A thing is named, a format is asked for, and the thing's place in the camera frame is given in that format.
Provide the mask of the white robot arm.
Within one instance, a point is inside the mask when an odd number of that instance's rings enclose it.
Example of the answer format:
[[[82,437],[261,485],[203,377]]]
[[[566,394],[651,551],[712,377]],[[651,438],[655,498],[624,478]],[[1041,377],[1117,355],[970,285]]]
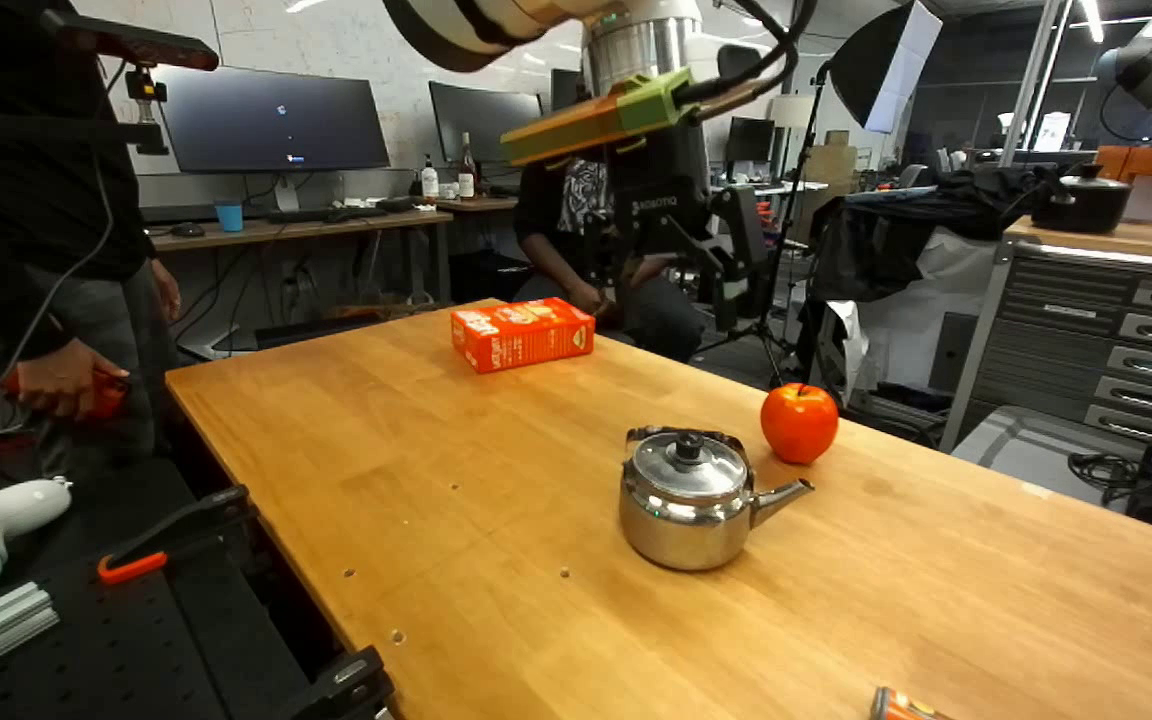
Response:
[[[699,0],[383,0],[397,32],[448,72],[481,72],[561,25],[584,32],[593,91],[694,69]]]

